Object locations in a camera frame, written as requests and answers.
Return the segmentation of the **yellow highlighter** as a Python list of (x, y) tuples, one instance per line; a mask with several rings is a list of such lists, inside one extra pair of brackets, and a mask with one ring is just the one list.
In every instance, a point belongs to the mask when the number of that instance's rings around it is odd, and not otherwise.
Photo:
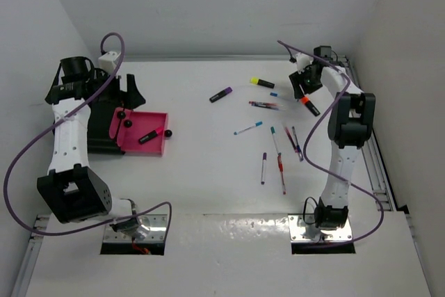
[(257, 86), (262, 86), (262, 87), (266, 87), (266, 88), (270, 88), (273, 89), (275, 87), (275, 84), (260, 78), (256, 78), (256, 77), (252, 77), (250, 79), (250, 83), (257, 85)]

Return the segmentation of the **orange highlighter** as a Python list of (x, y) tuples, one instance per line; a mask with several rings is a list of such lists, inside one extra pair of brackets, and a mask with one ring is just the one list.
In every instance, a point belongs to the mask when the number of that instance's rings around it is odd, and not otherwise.
[(300, 102), (311, 112), (312, 115), (317, 117), (321, 114), (308, 97), (304, 96), (300, 98)]

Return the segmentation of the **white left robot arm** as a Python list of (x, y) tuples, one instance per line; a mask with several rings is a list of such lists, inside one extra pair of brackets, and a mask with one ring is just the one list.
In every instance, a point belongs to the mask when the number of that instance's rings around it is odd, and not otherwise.
[(60, 61), (45, 98), (54, 114), (53, 156), (37, 188), (60, 223), (110, 220), (114, 232), (142, 241), (149, 225), (137, 216), (135, 202), (113, 197), (88, 160), (89, 144), (118, 148), (108, 133), (115, 109), (145, 102), (132, 75), (127, 77), (127, 91), (120, 90), (115, 70), (121, 57), (109, 51), (99, 57), (99, 67), (83, 56)]

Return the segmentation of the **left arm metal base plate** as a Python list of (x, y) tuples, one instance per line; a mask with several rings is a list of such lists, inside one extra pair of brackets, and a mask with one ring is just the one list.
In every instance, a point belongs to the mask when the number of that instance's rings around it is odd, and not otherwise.
[(122, 223), (107, 225), (104, 229), (104, 243), (163, 243), (168, 216), (148, 214)]

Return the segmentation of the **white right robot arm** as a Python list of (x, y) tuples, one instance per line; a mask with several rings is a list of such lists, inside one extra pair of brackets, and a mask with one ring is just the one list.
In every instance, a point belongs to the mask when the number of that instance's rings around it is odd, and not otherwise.
[(337, 230), (348, 219), (348, 193), (355, 160), (371, 137), (375, 111), (375, 95), (358, 88), (346, 74), (345, 67), (332, 60), (330, 47), (320, 46), (310, 56), (301, 51), (291, 53), (297, 70), (289, 75), (294, 97), (302, 100), (325, 87), (334, 101), (321, 115), (329, 117), (327, 135), (331, 142), (331, 161), (323, 192), (316, 201), (314, 213), (302, 215), (308, 228), (320, 237), (322, 230)]

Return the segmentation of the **purple highlighter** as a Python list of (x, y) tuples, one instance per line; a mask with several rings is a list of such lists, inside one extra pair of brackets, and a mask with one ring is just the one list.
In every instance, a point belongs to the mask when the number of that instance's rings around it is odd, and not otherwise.
[(215, 95), (213, 95), (212, 97), (209, 98), (209, 101), (211, 103), (217, 102), (218, 100), (222, 99), (223, 97), (227, 96), (228, 94), (230, 94), (232, 92), (232, 88), (231, 87), (227, 87), (224, 90), (221, 90), (219, 93), (216, 93)]

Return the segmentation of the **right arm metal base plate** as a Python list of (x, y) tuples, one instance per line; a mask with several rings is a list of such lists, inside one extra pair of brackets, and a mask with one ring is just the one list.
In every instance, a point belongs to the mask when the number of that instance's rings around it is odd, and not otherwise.
[(312, 224), (312, 214), (306, 215), (307, 223), (302, 214), (288, 215), (289, 235), (292, 244), (340, 243), (351, 241), (353, 232), (349, 220), (344, 227), (316, 227)]

